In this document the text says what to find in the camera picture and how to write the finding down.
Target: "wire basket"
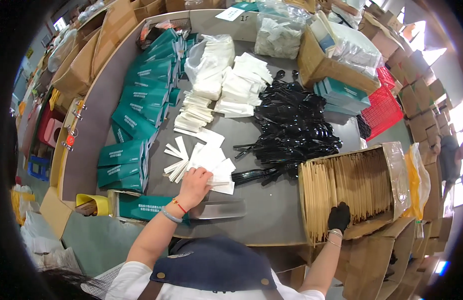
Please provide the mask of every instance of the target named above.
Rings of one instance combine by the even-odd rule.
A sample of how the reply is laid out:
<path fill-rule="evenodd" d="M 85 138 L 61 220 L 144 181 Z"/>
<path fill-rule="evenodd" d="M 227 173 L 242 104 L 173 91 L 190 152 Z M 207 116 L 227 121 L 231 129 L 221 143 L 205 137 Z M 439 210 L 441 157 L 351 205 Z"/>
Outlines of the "wire basket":
<path fill-rule="evenodd" d="M 390 71 L 386 67 L 377 68 L 376 72 L 382 86 L 387 87 L 388 90 L 392 90 L 395 87 L 395 80 L 393 80 L 393 76 L 391 76 Z"/>
<path fill-rule="evenodd" d="M 369 141 L 403 119 L 400 105 L 387 87 L 382 85 L 369 95 L 371 106 L 361 111 L 363 119 L 370 125 L 372 133 Z"/>

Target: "red string bracelet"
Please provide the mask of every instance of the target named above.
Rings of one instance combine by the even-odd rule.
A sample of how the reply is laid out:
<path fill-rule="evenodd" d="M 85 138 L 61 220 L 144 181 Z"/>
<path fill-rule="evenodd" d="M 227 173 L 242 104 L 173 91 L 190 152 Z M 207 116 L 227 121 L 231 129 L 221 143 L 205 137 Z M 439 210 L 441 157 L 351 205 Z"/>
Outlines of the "red string bracelet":
<path fill-rule="evenodd" d="M 173 198 L 172 202 L 178 204 L 178 207 L 180 207 L 184 213 L 187 213 L 187 211 L 183 207 L 181 207 L 181 205 L 178 203 L 178 201 L 175 198 Z"/>

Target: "stack of green packages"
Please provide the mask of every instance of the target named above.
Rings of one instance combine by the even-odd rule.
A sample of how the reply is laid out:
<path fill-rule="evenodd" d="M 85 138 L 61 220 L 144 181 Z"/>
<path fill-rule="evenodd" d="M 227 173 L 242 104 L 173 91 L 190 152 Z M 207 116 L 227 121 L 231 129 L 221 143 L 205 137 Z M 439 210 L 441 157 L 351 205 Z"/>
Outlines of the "stack of green packages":
<path fill-rule="evenodd" d="M 370 107 L 370 99 L 365 92 L 330 77 L 315 83 L 313 90 L 326 99 L 325 111 L 356 116 Z"/>
<path fill-rule="evenodd" d="M 148 183 L 148 140 L 103 147 L 98 159 L 98 187 L 143 193 Z"/>
<path fill-rule="evenodd" d="M 131 218 L 149 221 L 153 219 L 160 211 L 161 207 L 170 203 L 172 197 L 162 196 L 140 196 L 119 193 L 116 205 L 117 217 Z M 189 225 L 190 217 L 188 213 L 183 216 L 183 223 Z"/>
<path fill-rule="evenodd" d="M 125 76 L 120 103 L 111 117 L 118 143 L 147 140 L 151 146 L 168 108 L 178 103 L 178 79 L 184 73 L 188 50 L 197 42 L 197 33 L 184 40 L 169 28 L 135 59 Z"/>

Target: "blue plastic stool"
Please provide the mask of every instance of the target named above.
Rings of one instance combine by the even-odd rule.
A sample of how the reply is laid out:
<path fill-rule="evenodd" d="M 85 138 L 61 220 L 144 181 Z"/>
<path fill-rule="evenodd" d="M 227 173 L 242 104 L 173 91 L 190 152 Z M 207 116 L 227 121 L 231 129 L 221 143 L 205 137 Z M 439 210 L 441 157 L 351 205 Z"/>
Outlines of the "blue plastic stool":
<path fill-rule="evenodd" d="M 38 173 L 33 171 L 33 165 L 38 165 Z M 28 159 L 28 175 L 38 178 L 41 181 L 48 182 L 49 175 L 47 176 L 47 171 L 49 166 L 49 159 L 32 155 L 30 159 Z"/>

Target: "silver bracelet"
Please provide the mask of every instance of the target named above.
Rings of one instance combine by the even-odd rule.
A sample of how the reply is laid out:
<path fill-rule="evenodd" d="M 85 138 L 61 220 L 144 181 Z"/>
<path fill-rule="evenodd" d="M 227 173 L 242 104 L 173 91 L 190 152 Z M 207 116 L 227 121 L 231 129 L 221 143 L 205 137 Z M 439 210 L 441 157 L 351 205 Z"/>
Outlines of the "silver bracelet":
<path fill-rule="evenodd" d="M 330 241 L 330 239 L 329 239 L 329 238 L 326 238 L 326 240 L 327 240 L 328 242 L 332 243 L 333 245 L 335 245 L 335 246 L 337 246 L 337 247 L 340 247 L 340 248 L 341 248 L 341 246 L 340 246 L 340 245 L 333 243 L 332 241 Z"/>
<path fill-rule="evenodd" d="M 328 231 L 328 233 L 336 234 L 341 239 L 343 239 L 343 234 L 341 233 L 341 231 L 339 229 L 331 229 L 331 230 Z"/>
<path fill-rule="evenodd" d="M 168 213 L 164 206 L 161 207 L 161 212 L 165 215 L 165 217 L 167 217 L 168 219 L 172 220 L 175 223 L 183 222 L 183 219 L 177 218 L 175 216 L 172 216 L 170 213 Z"/>

